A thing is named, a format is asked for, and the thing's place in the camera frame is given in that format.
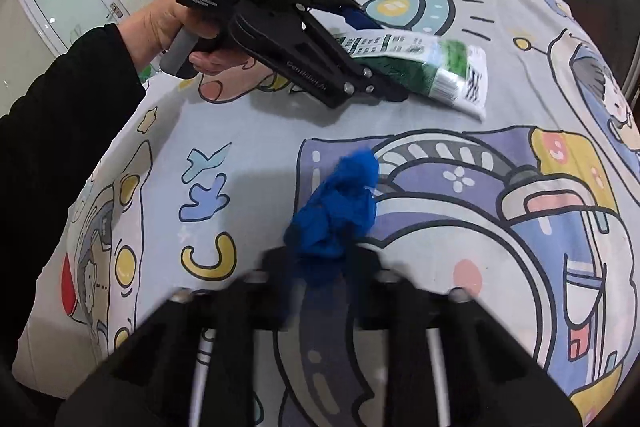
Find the blue cloth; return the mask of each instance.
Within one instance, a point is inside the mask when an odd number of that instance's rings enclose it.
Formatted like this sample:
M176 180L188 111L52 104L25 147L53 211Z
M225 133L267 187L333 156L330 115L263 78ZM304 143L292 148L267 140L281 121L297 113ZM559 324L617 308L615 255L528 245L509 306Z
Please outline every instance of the blue cloth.
M373 226L376 204L367 187L377 181L378 160L370 150L341 158L293 216L284 237L289 250L300 257L340 258L347 244Z

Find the person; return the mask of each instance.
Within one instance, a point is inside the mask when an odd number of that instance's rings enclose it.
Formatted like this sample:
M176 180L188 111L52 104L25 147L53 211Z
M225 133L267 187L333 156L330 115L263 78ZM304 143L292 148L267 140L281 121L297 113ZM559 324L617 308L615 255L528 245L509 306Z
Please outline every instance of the person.
M117 26L94 28L0 118L4 273L21 274L0 290L0 403L14 403L17 410L24 402L12 385L10 368L33 306L36 279L65 228L68 208L145 96L138 72L171 45L183 25L204 38L218 32L202 13L175 0L156 0ZM238 49L223 49L194 52L189 60L199 73L215 75L247 58ZM104 117L91 118L96 110ZM37 234L26 219L34 207L46 208L47 214Z

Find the metal screw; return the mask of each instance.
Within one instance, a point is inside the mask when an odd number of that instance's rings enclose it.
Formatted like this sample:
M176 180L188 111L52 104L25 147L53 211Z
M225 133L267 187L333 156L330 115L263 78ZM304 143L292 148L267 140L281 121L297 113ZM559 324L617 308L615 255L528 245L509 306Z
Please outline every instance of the metal screw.
M457 302L458 304L462 304L464 302L469 302L471 300L471 295L464 288L453 288L449 292L449 299L453 302Z
M170 301L180 304L186 304L193 299L193 293L188 288L178 288L173 295L171 295Z
M383 284L391 284L398 282L400 280L400 276L392 270L380 270L376 273L376 280Z
M253 270L244 279L249 284L264 284L269 280L269 274L264 270Z

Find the black sleeve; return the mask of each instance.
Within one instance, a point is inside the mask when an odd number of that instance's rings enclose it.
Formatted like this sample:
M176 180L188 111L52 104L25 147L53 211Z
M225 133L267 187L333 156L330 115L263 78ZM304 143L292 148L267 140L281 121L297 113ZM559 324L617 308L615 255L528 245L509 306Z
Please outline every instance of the black sleeve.
M0 118L0 349L13 360L69 206L145 90L114 25L80 37Z

